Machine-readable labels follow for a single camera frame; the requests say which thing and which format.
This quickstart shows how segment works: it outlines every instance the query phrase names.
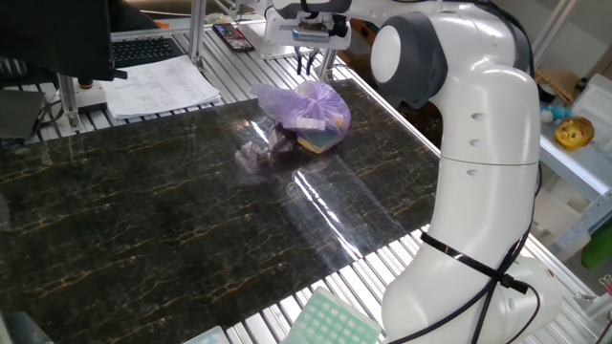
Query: teal object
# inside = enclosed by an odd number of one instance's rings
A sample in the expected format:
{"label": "teal object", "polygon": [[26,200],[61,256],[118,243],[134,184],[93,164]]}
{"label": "teal object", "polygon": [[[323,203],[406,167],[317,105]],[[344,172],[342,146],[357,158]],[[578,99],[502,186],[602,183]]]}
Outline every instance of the teal object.
{"label": "teal object", "polygon": [[572,109],[566,109],[559,106],[551,106],[551,105],[540,105],[539,111],[550,111],[553,113],[553,120],[570,118],[572,116]]}
{"label": "teal object", "polygon": [[319,287],[281,344],[375,344],[381,326]]}

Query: computer monitor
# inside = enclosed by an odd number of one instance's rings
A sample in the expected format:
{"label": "computer monitor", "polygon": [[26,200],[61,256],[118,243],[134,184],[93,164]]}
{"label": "computer monitor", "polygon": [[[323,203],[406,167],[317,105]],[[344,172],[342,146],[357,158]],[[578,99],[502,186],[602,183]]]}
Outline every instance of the computer monitor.
{"label": "computer monitor", "polygon": [[0,56],[62,75],[113,80],[106,0],[0,1]]}

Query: marble tabletop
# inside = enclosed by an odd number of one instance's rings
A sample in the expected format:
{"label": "marble tabletop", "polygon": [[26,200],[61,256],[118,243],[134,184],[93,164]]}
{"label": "marble tabletop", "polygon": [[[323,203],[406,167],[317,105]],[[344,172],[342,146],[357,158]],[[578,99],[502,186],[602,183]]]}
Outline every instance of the marble tabletop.
{"label": "marble tabletop", "polygon": [[427,224],[435,154],[335,88],[339,146],[252,168],[236,152],[273,128],[256,100],[0,150],[0,310],[59,344],[179,344]]}

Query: yellow toy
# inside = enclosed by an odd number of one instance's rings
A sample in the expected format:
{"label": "yellow toy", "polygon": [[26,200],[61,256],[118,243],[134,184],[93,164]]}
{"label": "yellow toy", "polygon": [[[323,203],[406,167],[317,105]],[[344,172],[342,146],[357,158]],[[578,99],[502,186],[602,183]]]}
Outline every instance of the yellow toy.
{"label": "yellow toy", "polygon": [[561,122],[555,130],[555,140],[568,151],[584,147],[595,136],[593,124],[586,118],[574,117]]}

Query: paper document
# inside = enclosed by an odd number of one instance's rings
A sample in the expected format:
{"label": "paper document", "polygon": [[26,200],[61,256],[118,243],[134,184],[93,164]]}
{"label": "paper document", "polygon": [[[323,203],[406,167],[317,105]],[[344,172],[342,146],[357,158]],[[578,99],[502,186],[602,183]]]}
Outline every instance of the paper document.
{"label": "paper document", "polygon": [[118,119],[151,115],[219,99],[219,91],[186,55],[123,68],[127,80],[102,81],[111,114]]}

